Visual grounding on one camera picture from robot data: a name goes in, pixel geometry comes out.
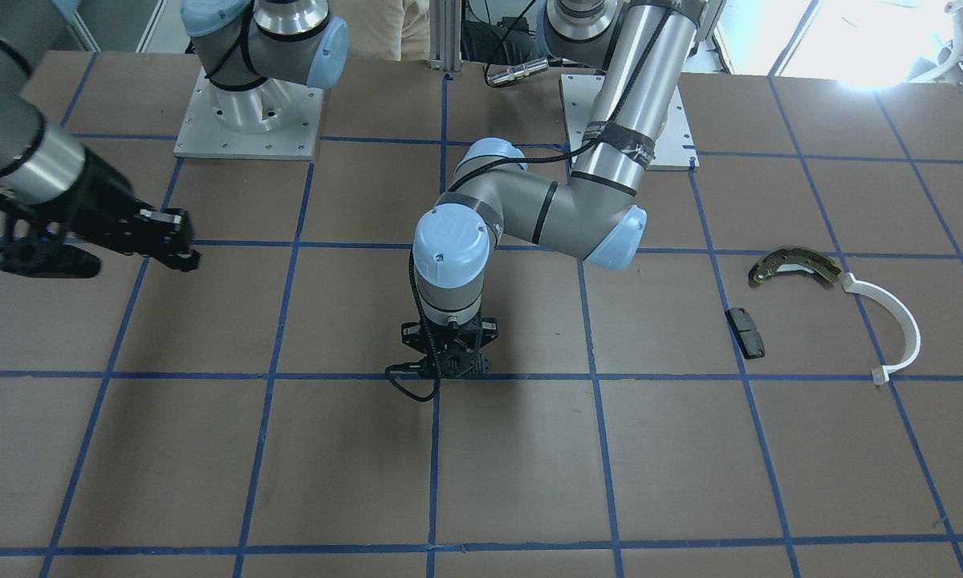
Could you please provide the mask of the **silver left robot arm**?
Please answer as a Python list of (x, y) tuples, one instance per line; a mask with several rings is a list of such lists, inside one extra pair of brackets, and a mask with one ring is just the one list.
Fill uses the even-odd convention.
[(504, 235), (621, 270), (632, 262), (647, 214), (635, 201), (655, 158), (682, 66), (701, 29), (705, 1), (547, 1), (540, 47), (605, 73), (568, 179), (530, 172), (536, 158), (503, 139), (473, 143), (450, 186), (416, 224), (408, 256), (419, 321), (401, 326), (435, 389), (444, 378), (484, 376), (482, 348), (495, 340), (482, 317), (486, 264)]

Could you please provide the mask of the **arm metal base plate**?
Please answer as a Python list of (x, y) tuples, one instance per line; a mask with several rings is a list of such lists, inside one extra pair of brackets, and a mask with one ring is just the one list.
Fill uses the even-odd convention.
[[(582, 145), (582, 134), (591, 119), (591, 110), (596, 96), (602, 91), (604, 79), (602, 75), (561, 75), (563, 123), (572, 150)], [(655, 155), (647, 170), (687, 171), (692, 167), (697, 168), (697, 146), (691, 132), (680, 89), (674, 88), (666, 110), (664, 128), (655, 141)]]
[(247, 92), (197, 81), (173, 152), (206, 160), (312, 160), (324, 92), (269, 79)]

